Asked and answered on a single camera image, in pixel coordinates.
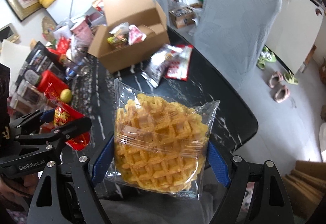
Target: metal screw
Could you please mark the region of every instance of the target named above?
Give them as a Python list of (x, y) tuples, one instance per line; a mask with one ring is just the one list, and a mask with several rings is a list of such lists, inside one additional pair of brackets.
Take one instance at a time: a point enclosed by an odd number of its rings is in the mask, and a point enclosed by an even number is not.
[(274, 163), (272, 161), (268, 160), (268, 161), (266, 161), (266, 165), (268, 167), (273, 167), (274, 166)]
[(233, 157), (233, 160), (234, 160), (235, 162), (241, 162), (241, 161), (242, 161), (242, 158), (241, 158), (240, 156), (234, 156), (234, 157)]
[(80, 161), (80, 162), (85, 162), (85, 161), (87, 161), (87, 156), (81, 156), (81, 157), (79, 158), (79, 161)]
[(49, 161), (48, 164), (47, 164), (47, 166), (49, 168), (53, 167), (54, 165), (55, 165), (55, 162), (53, 160), (52, 161)]

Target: white refrigerator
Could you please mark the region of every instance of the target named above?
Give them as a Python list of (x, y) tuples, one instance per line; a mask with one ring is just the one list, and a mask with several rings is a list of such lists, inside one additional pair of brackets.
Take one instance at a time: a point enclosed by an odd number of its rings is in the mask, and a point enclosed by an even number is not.
[(76, 18), (89, 10), (94, 0), (56, 0), (46, 10), (59, 24), (65, 18)]

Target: open cardboard box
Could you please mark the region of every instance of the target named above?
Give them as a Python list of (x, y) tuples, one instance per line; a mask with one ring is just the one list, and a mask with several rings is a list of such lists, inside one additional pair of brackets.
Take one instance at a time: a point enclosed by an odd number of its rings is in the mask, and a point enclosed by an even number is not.
[[(157, 2), (153, 0), (103, 0), (107, 26), (100, 25), (88, 49), (110, 71), (127, 68), (137, 64), (169, 44), (166, 16)], [(110, 31), (117, 25), (129, 22), (147, 35), (138, 44), (115, 48), (107, 42)]]

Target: waffle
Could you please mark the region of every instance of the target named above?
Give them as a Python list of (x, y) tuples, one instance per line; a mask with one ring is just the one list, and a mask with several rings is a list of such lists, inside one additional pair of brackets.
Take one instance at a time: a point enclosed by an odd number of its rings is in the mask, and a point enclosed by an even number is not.
[(116, 168), (125, 182), (142, 189), (189, 190), (205, 162), (207, 131), (194, 109), (138, 94), (117, 110)]

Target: red container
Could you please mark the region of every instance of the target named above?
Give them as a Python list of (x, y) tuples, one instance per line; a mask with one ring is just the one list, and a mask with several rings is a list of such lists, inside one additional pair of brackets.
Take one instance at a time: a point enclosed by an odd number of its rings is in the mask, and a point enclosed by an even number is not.
[(59, 95), (64, 89), (69, 89), (69, 86), (60, 80), (54, 73), (49, 70), (46, 70), (42, 73), (42, 79), (40, 84), (37, 86), (38, 91), (44, 93), (48, 88), (48, 85), (52, 83), (53, 89)]

